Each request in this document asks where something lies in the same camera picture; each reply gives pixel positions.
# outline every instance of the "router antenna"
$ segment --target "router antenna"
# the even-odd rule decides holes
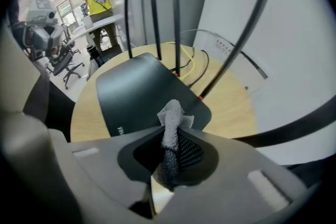
[[[125,11],[125,29],[126,29],[126,41],[127,41],[127,50],[128,55],[131,58],[133,58],[132,55],[132,49],[131,49],[131,42],[130,42],[130,30],[128,25],[128,0],[124,0],[124,11]]]
[[[249,36],[251,35],[252,31],[254,30],[255,26],[257,25],[262,12],[264,11],[265,5],[267,0],[257,0],[256,4],[253,8],[253,11],[250,15],[250,18],[245,25],[245,28],[240,35],[236,46],[231,51],[225,62],[223,63],[222,67],[218,71],[217,75],[212,79],[212,81],[208,84],[208,86],[203,90],[201,95],[199,96],[200,99],[206,97],[206,95],[211,91],[211,89],[216,85],[216,83],[220,80],[222,75],[229,69],[232,62],[236,59],[242,48],[244,47],[246,41],[248,40]]]
[[[157,21],[156,0],[151,0],[151,6],[152,6],[156,50],[158,51],[157,56],[158,56],[159,60],[161,61],[162,60],[162,57],[161,57],[161,43],[160,43],[160,34],[159,34],[159,22]]]
[[[173,9],[174,9],[174,32],[175,32],[175,70],[177,76],[179,77],[181,66],[180,0],[173,0]]]

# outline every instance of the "black cable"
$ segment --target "black cable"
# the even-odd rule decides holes
[[[195,48],[193,48],[193,55],[191,56],[191,58],[194,58],[194,56],[195,56]],[[189,65],[190,62],[191,62],[191,59],[189,59],[189,61],[184,66],[181,66],[180,68],[185,68],[187,65]],[[176,67],[170,69],[170,71],[176,71]]]
[[[206,70],[208,69],[208,66],[209,66],[210,59],[209,59],[208,53],[205,50],[201,50],[201,51],[206,54],[206,58],[207,58],[206,67],[205,67],[203,73],[199,76],[199,78],[197,78],[193,83],[188,85],[189,88],[191,88],[196,82],[198,82],[202,78],[202,76],[205,74],[205,72],[206,72]]]

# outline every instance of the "chair base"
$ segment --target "chair base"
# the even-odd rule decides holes
[[[68,72],[67,72],[67,74],[66,74],[66,75],[64,76],[64,78],[63,78],[63,81],[65,82],[65,89],[66,89],[66,90],[69,89],[68,86],[67,86],[67,84],[68,84],[69,78],[70,78],[70,76],[71,76],[72,74],[77,75],[79,79],[81,78],[81,75],[75,72],[75,70],[76,70],[78,67],[80,67],[80,66],[85,66],[85,65],[84,65],[84,63],[81,62],[80,64],[78,64],[78,65],[72,67],[71,69],[69,69],[69,67],[66,67],[66,70],[67,70]]]

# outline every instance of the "black router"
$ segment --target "black router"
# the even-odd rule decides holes
[[[157,113],[172,99],[180,102],[185,115],[194,115],[193,129],[202,130],[211,119],[211,111],[203,103],[202,99],[211,91],[212,87],[241,51],[258,22],[266,1],[257,0],[251,17],[235,48],[218,74],[198,97],[178,78],[180,76],[179,0],[173,0],[176,74],[171,73],[159,61],[162,56],[156,0],[151,0],[151,4],[158,51],[157,58],[150,53],[133,57],[128,25],[128,0],[124,0],[125,30],[130,59],[100,75],[96,82],[101,111],[110,135],[128,134],[159,126],[160,122]]]

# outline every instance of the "wooden tabletop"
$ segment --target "wooden tabletop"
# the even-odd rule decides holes
[[[192,56],[193,49],[183,46]],[[156,46],[146,45],[132,49],[133,56],[150,52],[157,57]],[[175,67],[175,47],[173,44],[161,45],[162,61],[167,68]],[[86,141],[110,137],[106,127],[96,90],[96,79],[107,70],[128,60],[128,52],[119,54],[106,62],[88,80],[74,108],[71,119],[71,141]],[[206,54],[195,49],[195,69],[183,81],[186,85],[194,82],[204,71],[207,63]],[[181,66],[188,62],[188,57],[181,51]],[[216,75],[222,63],[210,57],[209,66],[203,77],[191,90],[199,95]],[[192,63],[181,69],[181,75],[190,71]],[[257,133],[257,121],[247,91],[235,75],[228,71],[219,80],[203,102],[210,108],[212,118],[204,132],[235,138]]]

